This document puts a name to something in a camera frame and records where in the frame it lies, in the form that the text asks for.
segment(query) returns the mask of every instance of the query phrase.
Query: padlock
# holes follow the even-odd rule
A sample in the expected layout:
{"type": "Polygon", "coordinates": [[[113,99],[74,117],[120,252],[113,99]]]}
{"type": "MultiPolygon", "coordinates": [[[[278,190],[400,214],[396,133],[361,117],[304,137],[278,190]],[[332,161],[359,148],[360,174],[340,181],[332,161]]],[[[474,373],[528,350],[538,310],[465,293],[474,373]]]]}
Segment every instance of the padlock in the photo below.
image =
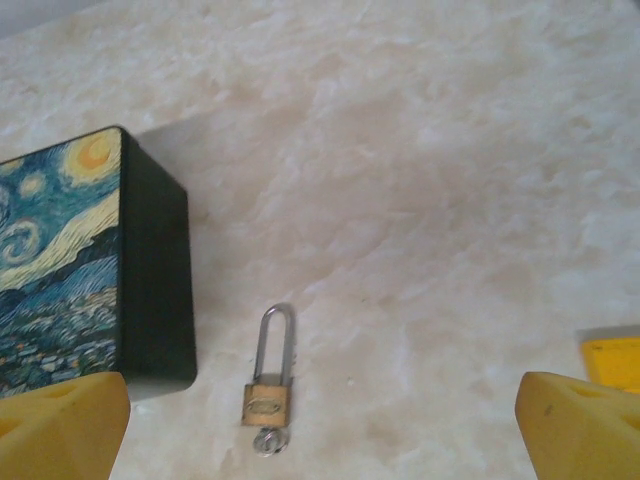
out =
{"type": "Polygon", "coordinates": [[[284,428],[289,425],[291,406],[291,365],[293,363],[294,313],[290,305],[279,303],[262,317],[253,383],[244,387],[242,425],[284,428]],[[264,353],[267,346],[269,321],[274,313],[282,313],[285,320],[282,370],[279,385],[261,383],[264,353]]]}

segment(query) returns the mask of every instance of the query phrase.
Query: black box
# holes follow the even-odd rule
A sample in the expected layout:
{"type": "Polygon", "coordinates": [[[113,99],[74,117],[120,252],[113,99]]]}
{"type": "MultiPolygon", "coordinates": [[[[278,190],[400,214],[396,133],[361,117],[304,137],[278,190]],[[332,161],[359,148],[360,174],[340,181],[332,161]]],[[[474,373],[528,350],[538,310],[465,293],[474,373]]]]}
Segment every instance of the black box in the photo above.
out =
{"type": "Polygon", "coordinates": [[[0,164],[0,398],[101,371],[196,376],[187,195],[120,127],[0,164]]]}

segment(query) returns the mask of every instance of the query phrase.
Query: white marble table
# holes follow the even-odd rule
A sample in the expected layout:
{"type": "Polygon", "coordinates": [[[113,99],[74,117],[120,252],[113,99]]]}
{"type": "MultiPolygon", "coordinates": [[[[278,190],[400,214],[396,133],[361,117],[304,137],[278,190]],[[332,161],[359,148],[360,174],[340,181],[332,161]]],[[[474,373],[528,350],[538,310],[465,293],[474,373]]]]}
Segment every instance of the white marble table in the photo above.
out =
{"type": "Polygon", "coordinates": [[[134,406],[113,479],[533,480],[522,374],[638,323],[636,6],[129,3],[0,42],[3,158],[121,123],[190,192],[200,374],[134,406]],[[264,460],[239,420],[277,301],[264,460]]]}

